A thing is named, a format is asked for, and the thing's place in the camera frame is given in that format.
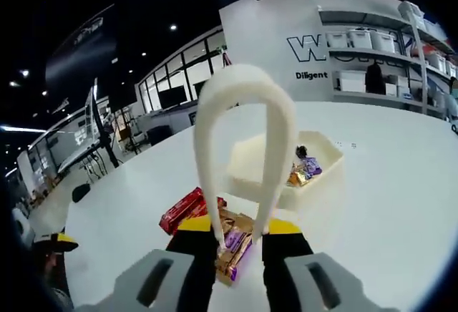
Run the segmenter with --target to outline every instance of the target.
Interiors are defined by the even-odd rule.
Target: yellow object
[[[76,243],[75,239],[65,235],[63,233],[57,233],[57,241],[58,242],[69,242],[69,243]]]
[[[286,235],[291,233],[302,233],[302,231],[289,221],[271,219],[269,222],[269,233],[271,235]]]
[[[186,231],[210,231],[211,221],[208,214],[201,217],[186,219],[178,226],[178,230]]]

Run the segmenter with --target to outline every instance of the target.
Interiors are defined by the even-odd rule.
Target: monitor
[[[203,85],[205,84],[206,81],[202,81],[199,83],[194,84],[195,92],[198,94],[198,98],[200,96],[200,92],[202,91]]]
[[[159,92],[160,105],[163,109],[176,106],[181,102],[186,102],[186,92],[184,87],[176,87],[163,92]]]

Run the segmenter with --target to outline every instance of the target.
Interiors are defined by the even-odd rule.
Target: ceiling light
[[[12,127],[2,125],[0,129],[6,132],[33,132],[33,133],[45,133],[46,130],[37,130],[36,128],[23,128],[23,127]]]
[[[7,172],[6,175],[5,175],[5,177],[10,176],[10,175],[11,175],[13,172],[15,172],[16,170],[17,170],[17,167],[15,167],[12,171]]]

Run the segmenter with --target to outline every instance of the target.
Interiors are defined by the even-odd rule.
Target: storage bin
[[[344,70],[336,72],[343,92],[366,92],[364,71]]]
[[[407,77],[397,76],[395,74],[388,75],[388,82],[398,87],[409,87],[409,79]]]
[[[357,49],[372,49],[371,32],[367,30],[352,29],[349,31],[352,47]]]
[[[427,32],[430,33],[434,38],[443,42],[447,40],[447,35],[439,24],[433,24],[432,22],[425,19],[424,25],[426,26]]]
[[[342,92],[366,92],[366,85],[364,82],[345,79],[341,81]]]
[[[452,63],[449,62],[448,60],[445,62],[445,69],[447,71],[447,74],[451,77],[456,77],[457,76],[457,67]]]
[[[429,65],[432,67],[435,67],[436,69],[439,69],[440,71],[447,73],[446,68],[445,68],[445,58],[441,56],[440,54],[437,53],[431,53],[426,55]]]
[[[436,107],[439,109],[445,109],[445,96],[439,90],[434,96],[434,101],[436,102]]]
[[[385,94],[387,96],[398,96],[396,85],[385,83]]]
[[[371,31],[372,48],[379,51],[395,53],[394,36],[381,33],[380,31]]]
[[[341,49],[349,46],[346,31],[329,31],[326,32],[326,40],[328,47]]]
[[[399,13],[401,14],[402,18],[410,21],[409,13],[414,17],[412,20],[417,28],[423,29],[424,31],[427,30],[426,25],[424,24],[424,12],[420,10],[420,8],[411,2],[404,1],[401,2],[398,6]]]
[[[398,85],[396,88],[397,88],[398,97],[401,97],[403,99],[412,99],[412,94],[410,92],[409,87]]]

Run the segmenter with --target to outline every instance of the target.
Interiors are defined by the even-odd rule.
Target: window
[[[200,58],[201,56],[205,56],[207,53],[205,52],[205,44],[204,42],[199,42],[198,44],[190,47],[184,52],[185,55],[185,62],[189,64],[196,59]]]
[[[170,84],[172,85],[172,88],[184,87],[185,88],[185,93],[186,93],[186,100],[188,102],[193,100],[193,99],[191,99],[189,90],[187,88],[186,76],[185,76],[185,71],[184,70],[176,72],[173,76],[171,76],[170,77]]]
[[[165,74],[165,65],[160,67],[156,72],[157,88],[160,92],[169,89],[169,82]]]
[[[55,146],[55,144],[57,144],[59,142],[59,139],[57,139],[57,137],[54,137],[54,138],[50,138],[48,140],[48,146],[49,148]]]
[[[208,66],[208,60],[192,65],[187,69],[187,76],[189,77],[189,83],[193,96],[197,99],[197,92],[195,91],[194,84],[206,81],[210,78],[210,67]]]
[[[151,113],[152,105],[150,104],[150,98],[148,97],[147,85],[144,82],[140,85],[140,94],[142,95],[143,105],[145,106],[146,113]]]
[[[150,92],[152,110],[162,109],[162,107],[160,106],[159,96],[157,95],[154,76],[153,75],[149,76],[146,79],[146,83],[147,83],[147,86],[148,86],[148,91]]]
[[[167,63],[167,69],[169,70],[169,75],[172,76],[173,73],[179,70],[182,66],[183,66],[183,63],[181,61],[181,54],[179,54]]]
[[[226,40],[224,39],[224,33],[221,31],[215,35],[210,36],[208,39],[208,49],[210,52],[216,49],[221,49],[226,46]]]
[[[221,50],[226,46],[226,40],[224,38],[224,33],[221,31],[215,35],[210,36],[207,39],[208,42],[208,49],[210,52],[214,52],[218,50],[218,55],[216,57],[212,57],[212,67],[213,73],[217,72],[218,70],[222,69],[223,66],[223,55],[221,54]]]

